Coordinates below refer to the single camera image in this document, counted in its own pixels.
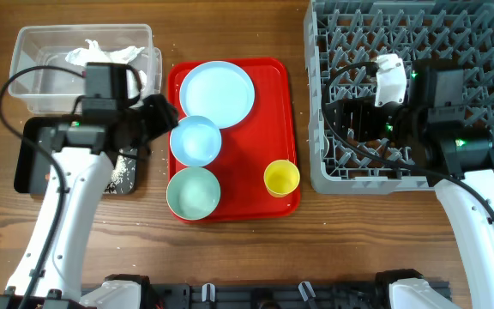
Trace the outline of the white rice pile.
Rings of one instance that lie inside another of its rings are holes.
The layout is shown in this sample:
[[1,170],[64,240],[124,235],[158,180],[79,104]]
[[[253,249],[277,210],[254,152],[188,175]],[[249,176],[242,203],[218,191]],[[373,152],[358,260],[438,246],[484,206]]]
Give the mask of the white rice pile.
[[136,189],[136,167],[136,160],[118,156],[110,182],[105,188],[105,194],[128,195],[132,193]]

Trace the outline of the light blue bowl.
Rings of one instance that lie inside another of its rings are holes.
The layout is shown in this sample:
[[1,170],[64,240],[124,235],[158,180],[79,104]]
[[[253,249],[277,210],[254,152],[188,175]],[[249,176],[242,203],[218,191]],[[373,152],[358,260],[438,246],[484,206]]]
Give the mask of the light blue bowl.
[[220,129],[203,116],[187,116],[178,122],[170,135],[170,150],[187,167],[205,167],[220,154]]

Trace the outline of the white napkin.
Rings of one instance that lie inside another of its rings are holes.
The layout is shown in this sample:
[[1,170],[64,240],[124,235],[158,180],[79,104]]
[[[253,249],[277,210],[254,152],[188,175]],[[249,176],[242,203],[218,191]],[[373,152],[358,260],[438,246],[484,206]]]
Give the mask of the white napkin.
[[100,47],[97,40],[86,39],[85,42],[87,48],[78,47],[66,54],[64,57],[66,64],[75,69],[85,68],[87,63],[127,64],[133,66],[138,72],[142,82],[142,92],[146,93],[150,90],[147,71],[138,65],[142,54],[147,51],[146,46],[129,45],[115,51],[105,51]]

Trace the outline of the light green bowl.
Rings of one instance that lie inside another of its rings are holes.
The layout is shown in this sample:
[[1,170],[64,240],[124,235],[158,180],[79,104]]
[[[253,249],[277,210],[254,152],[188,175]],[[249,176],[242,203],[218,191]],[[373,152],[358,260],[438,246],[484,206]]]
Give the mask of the light green bowl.
[[166,189],[171,212],[186,221],[198,221],[218,207],[221,188],[218,179],[203,167],[187,167],[176,173]]

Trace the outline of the light blue plate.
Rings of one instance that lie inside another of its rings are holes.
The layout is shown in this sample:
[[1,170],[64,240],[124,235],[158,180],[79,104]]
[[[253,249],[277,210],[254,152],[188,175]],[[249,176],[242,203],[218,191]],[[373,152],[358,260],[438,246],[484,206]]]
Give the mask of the light blue plate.
[[255,97],[254,83],[246,71],[226,61],[197,65],[179,89],[179,102],[186,116],[203,116],[220,129],[243,121]]

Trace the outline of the yellow plastic cup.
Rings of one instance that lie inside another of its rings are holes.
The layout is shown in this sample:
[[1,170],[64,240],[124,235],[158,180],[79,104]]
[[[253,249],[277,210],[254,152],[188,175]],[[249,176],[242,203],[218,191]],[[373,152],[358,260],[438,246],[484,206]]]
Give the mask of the yellow plastic cup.
[[285,197],[297,189],[300,172],[291,161],[277,160],[266,167],[263,181],[271,196]]

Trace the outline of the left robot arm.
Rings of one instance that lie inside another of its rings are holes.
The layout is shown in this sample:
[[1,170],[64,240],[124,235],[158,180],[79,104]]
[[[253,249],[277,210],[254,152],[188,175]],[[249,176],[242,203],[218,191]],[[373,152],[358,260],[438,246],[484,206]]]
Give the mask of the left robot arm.
[[161,94],[130,97],[128,64],[87,64],[80,75],[84,93],[57,120],[51,146],[12,134],[50,163],[33,234],[7,286],[0,308],[155,308],[158,295],[148,276],[108,276],[99,288],[82,292],[82,270],[93,218],[127,148],[146,148],[178,126],[178,111]]

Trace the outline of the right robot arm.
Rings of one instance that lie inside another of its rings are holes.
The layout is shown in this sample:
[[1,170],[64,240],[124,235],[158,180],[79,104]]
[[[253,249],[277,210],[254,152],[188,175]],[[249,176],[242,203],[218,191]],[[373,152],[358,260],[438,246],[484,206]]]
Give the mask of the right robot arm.
[[374,79],[376,92],[341,99],[323,94],[324,123],[353,152],[379,137],[413,149],[412,163],[373,150],[366,157],[426,177],[453,229],[473,306],[494,308],[494,139],[465,122],[463,68],[449,59],[422,59],[406,70],[390,54],[340,68],[326,88],[351,74]]

